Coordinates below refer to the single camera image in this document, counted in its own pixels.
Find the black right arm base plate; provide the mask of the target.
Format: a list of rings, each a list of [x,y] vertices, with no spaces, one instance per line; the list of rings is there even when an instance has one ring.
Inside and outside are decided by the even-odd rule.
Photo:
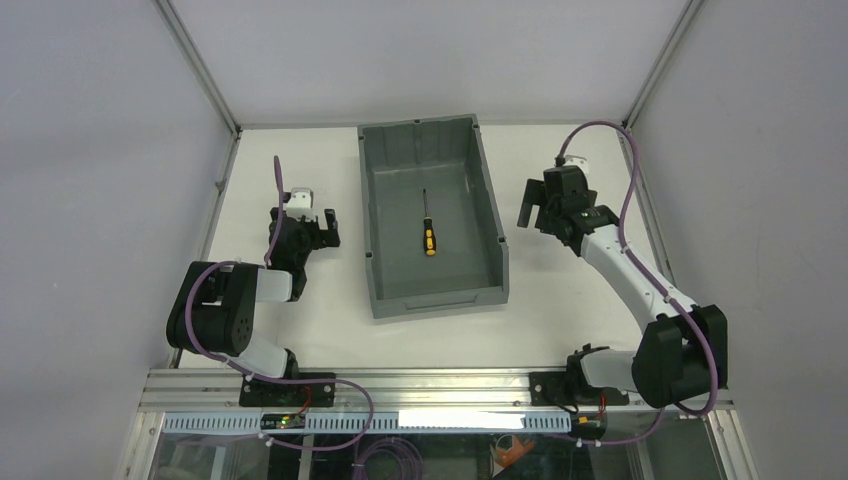
[[[582,374],[566,370],[534,371],[528,375],[533,406],[625,406],[629,395],[611,387],[592,387]]]

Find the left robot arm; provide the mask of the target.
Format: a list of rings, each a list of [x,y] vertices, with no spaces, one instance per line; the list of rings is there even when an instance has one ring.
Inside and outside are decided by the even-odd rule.
[[[333,209],[316,216],[293,217],[270,210],[269,257],[263,265],[195,261],[187,269],[166,325],[170,346],[205,356],[246,375],[298,382],[295,354],[260,336],[254,328],[258,303],[298,301],[307,284],[311,253],[340,246]]]

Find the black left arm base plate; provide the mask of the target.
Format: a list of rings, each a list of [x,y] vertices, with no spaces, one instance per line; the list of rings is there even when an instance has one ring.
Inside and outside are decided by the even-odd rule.
[[[239,394],[240,407],[257,408],[301,408],[332,407],[335,400],[335,379],[332,372],[300,373],[301,380],[308,380],[303,385],[282,385],[267,381],[244,379]]]

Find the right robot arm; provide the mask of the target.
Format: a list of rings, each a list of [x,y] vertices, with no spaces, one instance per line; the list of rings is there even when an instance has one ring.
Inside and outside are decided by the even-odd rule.
[[[571,354],[551,398],[589,403],[607,389],[637,393],[649,406],[680,406],[704,395],[711,410],[725,388],[727,318],[715,305],[699,305],[647,265],[626,240],[619,217],[596,202],[584,172],[564,165],[527,181],[517,224],[554,236],[593,267],[637,321],[634,351],[590,344]]]

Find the yellow black screwdriver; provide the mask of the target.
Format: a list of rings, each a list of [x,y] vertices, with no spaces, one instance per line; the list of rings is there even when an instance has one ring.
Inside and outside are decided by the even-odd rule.
[[[437,241],[435,236],[435,231],[433,227],[433,220],[430,215],[429,202],[428,202],[428,194],[427,190],[422,190],[422,200],[423,200],[423,208],[424,208],[424,251],[428,257],[435,256],[437,253]]]

